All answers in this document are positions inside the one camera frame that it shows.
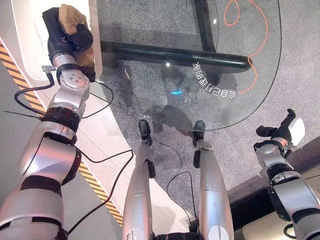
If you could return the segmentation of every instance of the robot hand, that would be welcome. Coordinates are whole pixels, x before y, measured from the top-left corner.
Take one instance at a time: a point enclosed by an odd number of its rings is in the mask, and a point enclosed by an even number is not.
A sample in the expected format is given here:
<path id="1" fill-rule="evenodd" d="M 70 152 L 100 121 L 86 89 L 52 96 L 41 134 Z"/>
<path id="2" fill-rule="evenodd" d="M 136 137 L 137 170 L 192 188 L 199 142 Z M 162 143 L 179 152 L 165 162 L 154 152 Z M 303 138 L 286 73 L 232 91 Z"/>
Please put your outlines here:
<path id="1" fill-rule="evenodd" d="M 315 240 L 320 237 L 320 201 L 286 160 L 304 137 L 305 126 L 293 110 L 287 111 L 279 128 L 257 128 L 259 136 L 270 137 L 270 140 L 256 143 L 254 150 L 269 179 L 269 196 L 278 216 L 292 221 L 296 239 Z"/>

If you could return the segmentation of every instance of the glass table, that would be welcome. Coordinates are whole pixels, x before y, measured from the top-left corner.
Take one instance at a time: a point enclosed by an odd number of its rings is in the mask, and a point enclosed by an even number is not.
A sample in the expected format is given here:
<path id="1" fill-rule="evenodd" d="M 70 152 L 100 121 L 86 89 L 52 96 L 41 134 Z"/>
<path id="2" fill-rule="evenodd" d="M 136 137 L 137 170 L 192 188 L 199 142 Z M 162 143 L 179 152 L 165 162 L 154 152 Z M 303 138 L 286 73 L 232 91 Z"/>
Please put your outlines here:
<path id="1" fill-rule="evenodd" d="M 102 75 L 112 104 L 192 130 L 237 124 L 266 98 L 277 73 L 277 0 L 98 0 Z M 94 83 L 91 92 L 110 102 Z"/>

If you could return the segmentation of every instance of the gray carpet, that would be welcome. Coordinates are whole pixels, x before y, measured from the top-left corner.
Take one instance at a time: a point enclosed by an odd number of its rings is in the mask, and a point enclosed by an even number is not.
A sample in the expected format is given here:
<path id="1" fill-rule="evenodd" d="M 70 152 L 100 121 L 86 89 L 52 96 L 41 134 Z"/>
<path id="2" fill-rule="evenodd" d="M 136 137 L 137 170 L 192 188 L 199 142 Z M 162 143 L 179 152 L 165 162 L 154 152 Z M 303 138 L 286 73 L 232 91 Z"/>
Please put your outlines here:
<path id="1" fill-rule="evenodd" d="M 277 2 L 262 0 L 256 2 L 265 11 L 270 30 L 270 41 L 266 44 L 264 52 L 261 53 L 260 57 L 253 58 L 254 64 L 259 67 L 259 78 L 263 81 L 257 82 L 258 87 L 248 95 L 248 98 L 244 98 L 242 104 L 232 108 L 235 110 L 235 114 L 239 114 L 238 110 L 240 110 L 245 111 L 245 115 L 248 115 L 255 109 L 253 106 L 258 107 L 263 100 L 263 96 L 267 94 L 278 63 L 280 29 L 277 26 L 279 14 L 277 12 L 278 8 L 274 5 Z M 239 28 L 231 31 L 223 27 L 223 12 L 226 4 L 226 1 L 219 1 L 217 6 L 219 31 L 218 26 L 211 21 L 213 36 L 218 36 L 219 33 L 219 43 L 216 43 L 218 52 L 244 55 L 250 52 L 249 47 L 252 44 L 254 45 L 253 49 L 259 47 L 258 43 L 261 43 L 264 36 L 264 22 L 261 15 L 251 14 L 250 27 L 248 25 L 240 27 L 241 25 L 239 25 Z M 246 4 L 246 2 L 240 2 L 239 4 L 241 13 L 248 15 L 252 6 Z M 215 9 L 213 1 L 209 1 L 209 7 Z M 231 7 L 230 11 L 235 13 L 234 6 Z M 294 109 L 297 116 L 303 118 L 306 129 L 305 137 L 298 146 L 300 149 L 289 157 L 289 161 L 300 171 L 319 164 L 319 2 L 316 0 L 308 2 L 282 0 L 280 2 L 280 12 L 282 20 L 280 64 L 275 81 L 265 101 L 250 117 L 242 122 L 205 134 L 206 139 L 214 147 L 231 202 L 268 186 L 267 178 L 262 173 L 253 150 L 254 143 L 262 141 L 262 138 L 256 136 L 255 130 L 260 125 L 278 127 L 287 115 L 287 108 Z M 215 18 L 217 13 L 210 12 L 212 19 Z M 193 8 L 192 3 L 188 0 L 98 1 L 98 14 L 102 40 L 201 49 L 200 37 L 196 28 L 197 21 L 190 17 L 193 16 Z M 109 56 L 102 55 L 102 57 L 106 61 Z M 176 71 L 171 74 L 173 78 L 178 79 L 189 79 L 191 77 L 190 70 L 187 70 L 187 67 L 177 67 Z M 248 71 L 241 74 L 244 83 L 248 84 L 252 81 L 252 72 Z M 239 75 L 233 74 L 233 76 L 236 78 L 236 83 L 240 83 L 240 79 L 237 79 Z M 120 107 L 112 106 L 112 112 L 123 135 L 134 151 L 137 151 L 140 144 L 138 121 L 141 117 L 123 109 L 144 115 L 148 104 L 150 106 L 170 104 L 170 99 L 164 93 L 166 85 L 158 85 L 164 77 L 166 76 L 163 76 L 162 68 L 152 63 L 119 61 L 116 68 L 104 67 L 103 69 L 101 79 L 114 90 L 114 104 Z M 194 99 L 196 101 L 203 100 L 203 95 L 203 91 L 200 94 L 190 94 L 191 103 Z M 110 99 L 108 91 L 106 91 L 106 98 Z M 232 107 L 229 103 L 226 105 L 224 106 L 226 109 Z M 194 111 L 203 114 L 201 109 L 194 109 Z M 174 124 L 176 126 L 178 124 L 192 126 L 197 117 L 203 117 L 203 115 L 197 115 L 195 112 L 193 112 L 193 115 L 192 112 L 186 114 L 189 119 L 183 114 L 178 115 Z M 209 121 L 208 125 L 214 128 L 215 121 L 220 121 L 220 126 L 221 124 L 230 125 L 232 121 L 227 123 L 221 121 L 221 119 L 227 117 L 227 114 L 229 113 L 223 115 L 219 112 L 217 115 L 212 115 L 212 119 L 207 117 L 205 121 Z M 194 148 L 188 132 L 156 123 L 152 123 L 151 128 L 154 139 L 152 146 L 153 161 L 157 173 L 155 180 L 163 189 L 166 189 L 168 182 L 178 171 L 190 171 L 197 193 L 200 182 L 199 171 L 192 166 Z M 191 184 L 188 175 L 179 176 L 169 187 L 169 193 L 180 205 L 190 212 L 193 211 L 190 198 Z M 198 195 L 195 199 L 196 205 L 198 205 Z"/>

